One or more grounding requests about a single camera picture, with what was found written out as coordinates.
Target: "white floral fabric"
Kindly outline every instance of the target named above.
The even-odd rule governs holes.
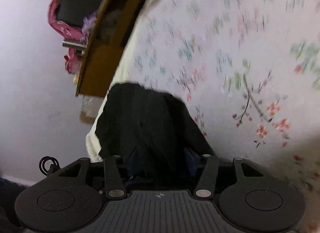
[[[320,232],[319,10],[320,0],[149,0],[123,56],[121,81],[181,98],[217,156],[298,187],[300,232]]]

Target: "black circular disc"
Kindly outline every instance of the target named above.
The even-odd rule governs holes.
[[[219,207],[227,220],[247,230],[291,229],[304,213],[303,195],[276,179],[250,178],[224,190]]]
[[[99,193],[87,185],[40,184],[23,191],[15,210],[28,228],[40,232],[67,232],[89,224],[99,213]]]

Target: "white wall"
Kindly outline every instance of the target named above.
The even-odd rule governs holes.
[[[0,0],[0,172],[39,181],[39,160],[63,167],[87,156],[81,97],[64,69],[63,38],[47,23],[51,0]]]

